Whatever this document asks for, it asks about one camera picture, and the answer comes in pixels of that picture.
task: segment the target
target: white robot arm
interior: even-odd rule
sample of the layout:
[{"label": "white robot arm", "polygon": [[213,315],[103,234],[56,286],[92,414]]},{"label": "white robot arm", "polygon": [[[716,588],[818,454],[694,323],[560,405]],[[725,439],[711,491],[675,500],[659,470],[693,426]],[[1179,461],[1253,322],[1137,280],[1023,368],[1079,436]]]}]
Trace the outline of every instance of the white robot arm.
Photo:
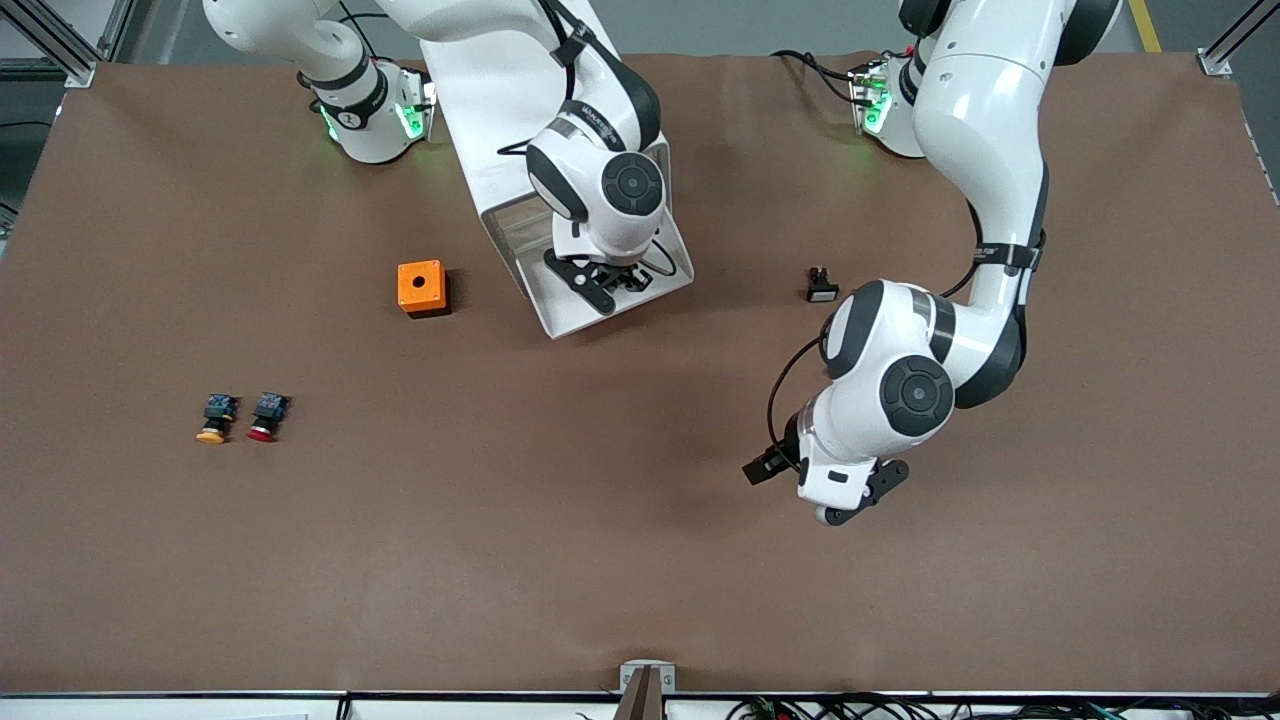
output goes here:
[{"label": "white robot arm", "polygon": [[1044,240],[1041,96],[1055,59],[1088,55],[1117,10],[1119,0],[902,4],[904,24],[931,37],[879,68],[868,86],[883,90],[860,122],[891,151],[928,158],[968,199],[978,231],[969,302],[883,279],[854,291],[818,343],[831,386],[744,468],[753,483],[796,469],[819,521],[842,524],[906,478],[902,461],[883,459],[1012,383]]},{"label": "white robot arm", "polygon": [[[422,137],[422,119],[413,113],[434,102],[433,88],[417,73],[370,59],[351,28],[321,20],[335,1],[204,4],[215,32],[233,47],[298,65],[348,155],[365,163],[393,160]],[[640,260],[658,229],[667,193],[658,165],[643,152],[662,124],[653,88],[561,0],[379,0],[379,5],[407,32],[433,42],[500,29],[522,32],[566,68],[563,105],[522,151],[534,190],[556,211],[547,264],[602,314],[612,311],[609,291],[643,291],[653,278]]]},{"label": "white robot arm", "polygon": [[426,135],[434,90],[421,74],[370,58],[349,27],[321,20],[337,0],[205,0],[228,45],[298,67],[329,135],[353,160],[389,163]]}]

